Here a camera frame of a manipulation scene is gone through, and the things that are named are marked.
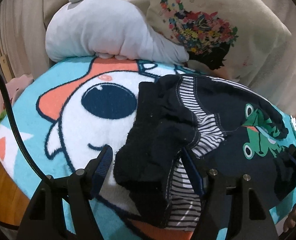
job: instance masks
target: black cable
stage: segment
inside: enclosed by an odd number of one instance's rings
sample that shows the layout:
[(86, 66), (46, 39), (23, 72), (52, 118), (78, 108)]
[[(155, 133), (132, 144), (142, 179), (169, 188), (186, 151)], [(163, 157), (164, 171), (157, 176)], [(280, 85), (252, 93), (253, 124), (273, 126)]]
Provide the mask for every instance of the black cable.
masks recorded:
[(7, 111), (11, 130), (13, 132), (14, 138), (16, 139), (16, 142), (18, 144), (20, 151), (22, 152), (24, 158), (26, 159), (26, 161), (28, 162), (30, 167), (40, 177), (40, 179), (42, 179), (47, 185), (49, 185), (49, 187), (52, 187), (52, 182), (48, 179), (48, 177), (42, 172), (42, 170), (40, 170), (40, 168), (34, 162), (32, 157), (30, 156), (29, 152), (27, 151), (26, 146), (23, 143), (23, 140), (22, 140), (21, 135), (19, 133), (16, 121), (14, 119), (8, 91), (7, 91), (6, 85), (5, 85), (1, 75), (0, 75), (0, 91), (1, 91), (3, 101), (4, 101), (4, 106)]

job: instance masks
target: beige pillow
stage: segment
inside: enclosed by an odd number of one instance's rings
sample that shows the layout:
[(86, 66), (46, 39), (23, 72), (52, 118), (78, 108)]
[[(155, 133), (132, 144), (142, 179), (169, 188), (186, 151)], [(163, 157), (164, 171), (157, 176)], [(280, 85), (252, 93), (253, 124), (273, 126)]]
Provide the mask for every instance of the beige pillow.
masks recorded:
[(150, 0), (147, 21), (190, 59), (238, 80), (291, 33), (261, 0)]

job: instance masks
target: striped fabric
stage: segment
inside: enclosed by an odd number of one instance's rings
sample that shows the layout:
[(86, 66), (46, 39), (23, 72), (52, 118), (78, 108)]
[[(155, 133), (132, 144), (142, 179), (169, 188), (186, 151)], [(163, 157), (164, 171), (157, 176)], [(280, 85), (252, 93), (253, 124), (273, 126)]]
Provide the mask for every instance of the striped fabric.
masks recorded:
[[(200, 139), (192, 151), (197, 157), (201, 157), (216, 149), (224, 140), (224, 135), (217, 126), (215, 115), (207, 114), (197, 102), (193, 77), (183, 76), (178, 93), (183, 105), (197, 117)], [(200, 203), (200, 197), (192, 189), (181, 159), (175, 164), (170, 192), (172, 211), (168, 228), (193, 231), (203, 204)]]

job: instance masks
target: dark blue oval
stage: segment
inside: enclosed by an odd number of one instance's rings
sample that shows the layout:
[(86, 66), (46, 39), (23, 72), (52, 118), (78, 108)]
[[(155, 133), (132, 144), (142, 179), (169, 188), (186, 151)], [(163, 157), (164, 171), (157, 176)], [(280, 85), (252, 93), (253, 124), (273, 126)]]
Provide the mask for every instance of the dark blue oval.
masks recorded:
[(120, 119), (137, 108), (136, 96), (115, 83), (101, 83), (90, 87), (81, 98), (81, 104), (91, 114), (104, 119)]

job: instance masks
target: cartoon blanket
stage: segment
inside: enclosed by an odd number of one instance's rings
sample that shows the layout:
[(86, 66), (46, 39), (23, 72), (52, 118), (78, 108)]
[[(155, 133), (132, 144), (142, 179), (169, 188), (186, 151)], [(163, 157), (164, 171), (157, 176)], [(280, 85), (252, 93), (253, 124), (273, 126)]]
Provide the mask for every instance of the cartoon blanket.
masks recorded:
[[(136, 116), (140, 82), (154, 82), (160, 76), (176, 73), (191, 71), (140, 60), (70, 58), (53, 66), (23, 92), (13, 107), (15, 119), (40, 169), (55, 178), (68, 176), (96, 158), (105, 144), (113, 148), (114, 154), (125, 144)], [(296, 146), (296, 122), (281, 114), (290, 133), (278, 143)], [(0, 161), (31, 198), (40, 179), (18, 150), (7, 117), (0, 124)], [(143, 223), (128, 191), (116, 184), (112, 168), (100, 197), (90, 202), (104, 239), (190, 239), (192, 232)], [(275, 223), (289, 213), (295, 202), (296, 189), (270, 210)], [(64, 210), (67, 229), (74, 232), (65, 202)], [(223, 228), (217, 239), (224, 239), (225, 232)]]

